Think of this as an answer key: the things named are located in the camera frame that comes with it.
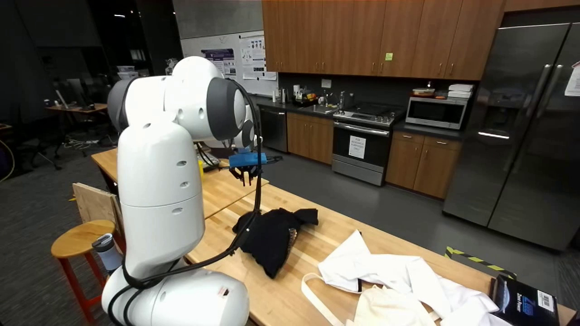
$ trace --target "backsplash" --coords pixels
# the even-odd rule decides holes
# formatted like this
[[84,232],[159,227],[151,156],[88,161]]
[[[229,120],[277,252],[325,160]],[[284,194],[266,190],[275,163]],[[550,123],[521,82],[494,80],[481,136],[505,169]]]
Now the backsplash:
[[[329,102],[336,103],[340,91],[344,91],[344,103],[347,102],[371,102],[383,103],[393,109],[405,109],[411,89],[425,87],[427,80],[405,78],[369,78],[369,76],[320,76],[320,74],[278,74],[278,87],[291,94],[291,85],[300,85],[315,94],[324,94],[320,80],[331,80]],[[431,87],[445,91],[452,82],[432,80]]]

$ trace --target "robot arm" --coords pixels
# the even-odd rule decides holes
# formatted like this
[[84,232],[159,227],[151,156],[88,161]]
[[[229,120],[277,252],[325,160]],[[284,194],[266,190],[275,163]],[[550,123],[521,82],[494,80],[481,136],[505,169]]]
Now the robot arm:
[[106,281],[103,310],[126,324],[244,324],[248,299],[238,281],[204,270],[159,279],[202,237],[191,141],[233,140],[246,129],[251,114],[244,91],[204,58],[190,56],[171,76],[121,82],[108,105],[122,131],[117,187],[126,254]]

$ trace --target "wooden stool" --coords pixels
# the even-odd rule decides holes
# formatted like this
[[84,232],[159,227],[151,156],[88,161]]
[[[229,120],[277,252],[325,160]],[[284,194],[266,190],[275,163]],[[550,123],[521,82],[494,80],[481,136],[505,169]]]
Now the wooden stool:
[[64,272],[64,277],[74,292],[74,297],[86,319],[86,323],[92,323],[90,308],[97,306],[101,303],[101,295],[84,297],[83,290],[79,288],[79,283],[70,268],[68,259],[83,256],[99,283],[99,286],[104,286],[104,275],[99,272],[93,257],[92,257],[92,243],[101,237],[103,234],[112,234],[113,223],[108,219],[93,219],[81,223],[70,230],[66,230],[63,236],[59,236],[50,248],[52,257],[59,263],[61,270]]

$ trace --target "stainless steel refrigerator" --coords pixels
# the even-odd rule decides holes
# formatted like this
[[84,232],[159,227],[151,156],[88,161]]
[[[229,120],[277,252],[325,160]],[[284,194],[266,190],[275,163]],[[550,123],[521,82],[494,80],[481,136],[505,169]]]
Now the stainless steel refrigerator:
[[580,22],[498,29],[445,214],[554,250],[570,243],[580,228],[574,65]]

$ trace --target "outlet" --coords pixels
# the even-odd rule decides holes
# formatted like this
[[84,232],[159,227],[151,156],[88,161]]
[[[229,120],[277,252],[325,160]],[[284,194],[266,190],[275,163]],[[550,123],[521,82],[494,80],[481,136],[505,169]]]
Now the outlet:
[[320,80],[322,89],[331,89],[331,80]]

